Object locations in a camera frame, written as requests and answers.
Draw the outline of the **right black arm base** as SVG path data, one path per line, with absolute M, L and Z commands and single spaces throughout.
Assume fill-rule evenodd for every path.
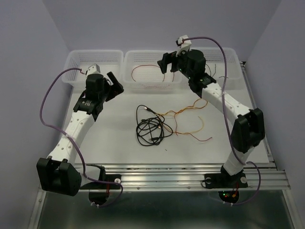
M 240 197 L 239 189 L 247 188 L 248 182 L 243 169 L 231 176 L 222 166 L 220 173 L 204 174 L 201 186 L 207 189 L 220 189 L 220 200 L 225 204 L 234 205 Z

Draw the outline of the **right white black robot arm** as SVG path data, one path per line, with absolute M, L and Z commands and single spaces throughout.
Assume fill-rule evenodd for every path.
M 171 72 L 184 75 L 190 89 L 221 111 L 226 125 L 232 124 L 233 128 L 228 129 L 232 151 L 219 175 L 221 184 L 230 186 L 241 174 L 253 149 L 265 138 L 262 110 L 251 109 L 227 94 L 206 72 L 206 59 L 200 50 L 165 53 L 157 64 L 162 73 L 171 65 Z

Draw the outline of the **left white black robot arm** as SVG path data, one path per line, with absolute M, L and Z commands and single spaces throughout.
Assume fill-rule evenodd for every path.
M 80 146 L 90 128 L 103 110 L 103 104 L 123 93 L 113 72 L 103 76 L 96 66 L 86 72 L 85 90 L 81 93 L 73 108 L 70 122 L 65 130 L 47 124 L 43 118 L 41 123 L 61 133 L 59 142 L 46 158 L 40 158 L 36 164 L 41 188 L 44 191 L 75 196 L 83 179 L 89 180 L 96 187 L 115 185 L 123 189 L 120 183 L 106 181 L 101 172 L 86 174 L 84 157 Z

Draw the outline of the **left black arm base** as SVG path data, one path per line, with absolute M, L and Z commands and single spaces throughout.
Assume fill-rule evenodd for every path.
M 98 179 L 89 179 L 89 183 L 81 185 L 80 190 L 105 189 L 105 192 L 93 192 L 88 194 L 88 200 L 90 201 L 91 206 L 94 206 L 96 208 L 104 208 L 117 202 L 123 192 L 123 186 L 121 185 L 122 176 L 120 174 L 106 174 L 105 167 L 102 165 L 87 164 L 87 166 L 98 168 L 99 177 Z M 120 190 L 120 193 L 117 197 L 110 198 L 111 189 Z

